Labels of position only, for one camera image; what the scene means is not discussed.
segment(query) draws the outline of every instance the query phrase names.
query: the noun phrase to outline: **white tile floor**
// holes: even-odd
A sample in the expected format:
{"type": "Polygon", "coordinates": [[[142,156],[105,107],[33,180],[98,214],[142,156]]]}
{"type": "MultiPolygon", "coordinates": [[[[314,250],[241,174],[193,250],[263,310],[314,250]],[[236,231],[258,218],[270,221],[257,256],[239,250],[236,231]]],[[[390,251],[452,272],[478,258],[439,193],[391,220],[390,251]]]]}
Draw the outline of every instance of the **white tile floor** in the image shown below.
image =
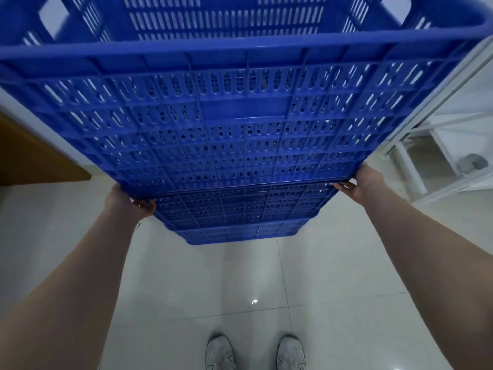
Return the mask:
{"type": "MultiPolygon", "coordinates": [[[[71,251],[110,186],[99,177],[0,190],[0,316],[71,251]]],[[[469,192],[424,211],[491,252],[492,199],[469,192]]],[[[308,369],[450,369],[365,212],[339,194],[290,238],[194,247],[143,221],[102,369],[203,369],[213,331],[230,337],[240,370],[274,368],[290,331],[308,369]]]]}

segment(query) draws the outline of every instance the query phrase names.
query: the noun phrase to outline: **shoe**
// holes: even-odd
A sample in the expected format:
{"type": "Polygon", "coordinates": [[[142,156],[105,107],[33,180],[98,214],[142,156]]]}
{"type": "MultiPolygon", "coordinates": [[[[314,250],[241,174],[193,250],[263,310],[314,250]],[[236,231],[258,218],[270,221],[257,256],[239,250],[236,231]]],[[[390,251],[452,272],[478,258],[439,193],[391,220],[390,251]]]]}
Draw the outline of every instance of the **shoe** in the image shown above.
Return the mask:
{"type": "Polygon", "coordinates": [[[296,336],[288,334],[280,340],[276,365],[278,370],[305,370],[305,353],[296,336]]]}
{"type": "Polygon", "coordinates": [[[223,334],[212,336],[207,343],[206,370],[235,370],[235,352],[223,334]]]}

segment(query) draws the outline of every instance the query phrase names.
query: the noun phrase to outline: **blue plastic crate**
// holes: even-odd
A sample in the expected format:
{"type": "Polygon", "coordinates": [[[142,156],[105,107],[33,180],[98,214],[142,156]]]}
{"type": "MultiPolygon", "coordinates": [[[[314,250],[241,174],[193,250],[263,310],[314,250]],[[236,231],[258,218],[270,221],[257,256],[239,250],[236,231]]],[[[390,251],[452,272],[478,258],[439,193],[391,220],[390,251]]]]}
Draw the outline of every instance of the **blue plastic crate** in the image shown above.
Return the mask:
{"type": "Polygon", "coordinates": [[[337,190],[329,181],[168,193],[154,199],[156,217],[179,232],[315,217],[337,190]]]}
{"type": "Polygon", "coordinates": [[[0,85],[142,195],[346,178],[493,31],[408,1],[1,0],[0,85]]]}
{"type": "Polygon", "coordinates": [[[310,219],[177,231],[191,245],[293,236],[310,219]]]}

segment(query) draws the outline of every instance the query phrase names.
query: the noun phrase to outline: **human arm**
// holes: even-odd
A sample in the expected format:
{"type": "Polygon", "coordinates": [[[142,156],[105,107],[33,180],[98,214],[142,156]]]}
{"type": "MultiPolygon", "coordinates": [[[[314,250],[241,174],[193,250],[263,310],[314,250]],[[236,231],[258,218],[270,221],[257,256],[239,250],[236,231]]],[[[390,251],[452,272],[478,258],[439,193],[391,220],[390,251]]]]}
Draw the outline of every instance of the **human arm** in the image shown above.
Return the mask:
{"type": "Polygon", "coordinates": [[[0,323],[1,369],[97,368],[132,234],[154,210],[113,187],[76,248],[0,323]]]}
{"type": "Polygon", "coordinates": [[[493,368],[493,256],[409,205],[373,168],[356,181],[334,186],[364,207],[449,363],[493,368]]]}

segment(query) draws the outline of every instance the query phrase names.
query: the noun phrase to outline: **hand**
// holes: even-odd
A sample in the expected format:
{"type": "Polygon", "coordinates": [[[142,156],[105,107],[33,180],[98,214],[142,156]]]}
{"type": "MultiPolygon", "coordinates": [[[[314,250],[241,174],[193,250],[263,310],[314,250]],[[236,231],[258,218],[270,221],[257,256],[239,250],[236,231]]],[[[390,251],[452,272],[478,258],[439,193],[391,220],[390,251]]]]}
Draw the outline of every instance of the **hand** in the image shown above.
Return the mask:
{"type": "Polygon", "coordinates": [[[343,181],[342,184],[332,183],[332,185],[360,205],[363,205],[365,198],[375,187],[385,184],[384,176],[367,164],[361,165],[355,178],[357,185],[350,181],[343,181]]]}
{"type": "Polygon", "coordinates": [[[154,214],[156,203],[154,200],[150,200],[148,203],[141,200],[132,201],[130,196],[123,192],[121,186],[117,183],[106,196],[105,210],[130,215],[138,222],[154,214]]]}

